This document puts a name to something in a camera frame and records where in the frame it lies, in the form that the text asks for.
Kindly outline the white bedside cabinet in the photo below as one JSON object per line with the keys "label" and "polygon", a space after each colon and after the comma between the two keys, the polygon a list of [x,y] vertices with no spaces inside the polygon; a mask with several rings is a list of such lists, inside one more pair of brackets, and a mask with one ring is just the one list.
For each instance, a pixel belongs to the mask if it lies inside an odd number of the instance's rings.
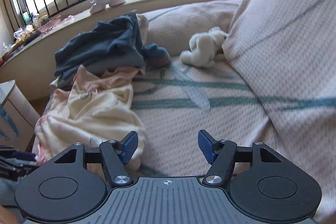
{"label": "white bedside cabinet", "polygon": [[1,145],[24,151],[34,137],[40,115],[31,106],[14,80],[1,83]]}

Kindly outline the patterned bed cover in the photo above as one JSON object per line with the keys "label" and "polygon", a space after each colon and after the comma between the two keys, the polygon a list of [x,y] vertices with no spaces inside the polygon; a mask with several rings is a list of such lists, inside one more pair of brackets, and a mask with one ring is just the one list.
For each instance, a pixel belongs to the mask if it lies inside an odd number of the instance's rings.
{"label": "patterned bed cover", "polygon": [[318,181],[314,219],[335,223],[335,0],[233,0],[224,59],[198,69],[178,59],[134,79],[132,109],[146,129],[145,176],[203,176],[197,145],[260,141]]}

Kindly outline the blue knitted cartoon hat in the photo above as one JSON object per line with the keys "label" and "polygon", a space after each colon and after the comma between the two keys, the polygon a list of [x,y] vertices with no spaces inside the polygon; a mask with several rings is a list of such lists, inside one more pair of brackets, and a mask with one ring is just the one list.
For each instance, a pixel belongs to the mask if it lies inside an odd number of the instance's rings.
{"label": "blue knitted cartoon hat", "polygon": [[155,43],[142,46],[141,54],[147,66],[160,68],[169,65],[170,55],[164,47],[160,47]]}

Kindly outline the windowsill clutter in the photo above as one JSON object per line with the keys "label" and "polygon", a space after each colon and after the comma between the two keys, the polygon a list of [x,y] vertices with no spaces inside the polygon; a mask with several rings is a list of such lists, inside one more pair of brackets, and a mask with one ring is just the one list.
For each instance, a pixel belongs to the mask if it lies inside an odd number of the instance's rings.
{"label": "windowsill clutter", "polygon": [[12,44],[3,42],[1,44],[1,66],[8,61],[15,53],[18,53],[24,46],[32,43],[39,36],[45,35],[55,27],[74,21],[73,15],[57,16],[53,19],[37,18],[33,24],[19,28],[14,32],[14,42]]}

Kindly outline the white plush toy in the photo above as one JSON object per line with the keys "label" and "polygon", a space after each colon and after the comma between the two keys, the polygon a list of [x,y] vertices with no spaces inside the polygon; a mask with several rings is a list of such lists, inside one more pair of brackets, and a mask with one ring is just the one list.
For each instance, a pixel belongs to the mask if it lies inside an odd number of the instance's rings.
{"label": "white plush toy", "polygon": [[197,68],[211,68],[217,61],[224,61],[222,45],[228,34],[219,27],[194,34],[189,40],[189,51],[180,54],[180,61]]}

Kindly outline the cream pink cartoon pajamas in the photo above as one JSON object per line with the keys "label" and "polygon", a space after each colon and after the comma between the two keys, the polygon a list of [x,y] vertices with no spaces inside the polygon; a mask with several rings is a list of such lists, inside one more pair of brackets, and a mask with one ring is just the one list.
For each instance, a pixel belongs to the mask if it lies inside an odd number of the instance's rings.
{"label": "cream pink cartoon pajamas", "polygon": [[131,131],[138,133],[138,147],[127,167],[138,170],[146,133],[139,116],[131,110],[133,78],[142,72],[121,67],[98,77],[80,66],[69,91],[56,89],[49,111],[35,125],[33,152],[44,164],[73,143],[98,147],[102,142],[121,141]]}

